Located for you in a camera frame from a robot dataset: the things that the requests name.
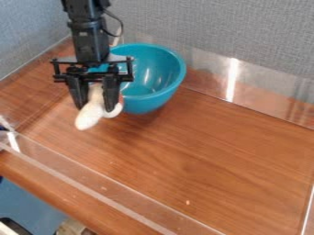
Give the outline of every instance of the blue bowl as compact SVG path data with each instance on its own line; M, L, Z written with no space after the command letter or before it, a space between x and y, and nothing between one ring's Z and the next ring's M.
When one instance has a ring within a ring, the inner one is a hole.
M112 54L129 55L134 80L121 84L124 111L144 114L161 107L176 91L186 73L186 66L180 55L170 49L154 44L132 43L112 48ZM101 65L93 72L106 71ZM125 65L118 64L120 71Z

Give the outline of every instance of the wooden table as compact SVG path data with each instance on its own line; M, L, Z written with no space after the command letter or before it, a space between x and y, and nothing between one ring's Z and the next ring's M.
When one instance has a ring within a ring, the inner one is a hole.
M0 114L17 131L94 171L89 178L109 176L221 233L297 234L312 187L312 131L210 97L220 86L213 75L206 74L208 95L192 91L192 79L198 83L202 73L189 70L184 85L156 112L102 119L78 132L77 110L66 88L51 83L47 64L53 55L70 52L66 42L0 83ZM264 100L273 95L253 89ZM277 107L296 102L273 97ZM0 156L0 174L98 234L157 234L13 154L1 151ZM66 167L49 154L41 161ZM69 167L67 174L84 176ZM311 221L308 210L307 234L314 231Z

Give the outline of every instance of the bowl rim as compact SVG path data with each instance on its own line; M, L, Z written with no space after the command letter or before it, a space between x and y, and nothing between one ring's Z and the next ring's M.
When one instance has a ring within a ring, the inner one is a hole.
M174 81L170 83L169 86L161 88L158 91L156 91L150 94L146 94L146 95L122 95L124 99L128 99L128 100L141 100L141 99L146 99L146 98L152 98L152 97L157 97L157 96L164 95L172 89L177 88L177 86L182 82L184 77L186 75L186 65L185 65L184 59L181 58L180 54L174 50L172 50L172 49L169 49L169 48L166 48L161 45L157 45L154 43L136 42L136 43L120 44L120 45L112 47L112 53L113 53L114 49L120 49L120 48L125 48L125 47L138 47L138 46L144 46L144 47L154 48L154 49L158 49L158 50L164 50L166 53L169 53L170 56L178 62L180 72L177 74L177 79L174 79Z

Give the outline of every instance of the gray fabric wall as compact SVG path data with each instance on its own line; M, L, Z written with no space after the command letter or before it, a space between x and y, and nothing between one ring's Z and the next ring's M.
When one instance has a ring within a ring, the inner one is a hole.
M0 79L66 35L55 0L0 0Z
M312 0L114 0L132 31L314 79Z

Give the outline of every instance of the black cable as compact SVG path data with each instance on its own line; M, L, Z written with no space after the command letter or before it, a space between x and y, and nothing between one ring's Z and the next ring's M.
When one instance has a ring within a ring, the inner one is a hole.
M121 27L121 32L120 32L118 35L112 34L105 28L102 29L104 32L105 32L109 36L112 36L112 37L121 37L121 36L122 36L122 33L124 33L124 24L122 24L121 19L120 19L110 11L108 11L106 9L104 10L104 14L105 14L108 17L113 18L113 19L120 23L120 27Z

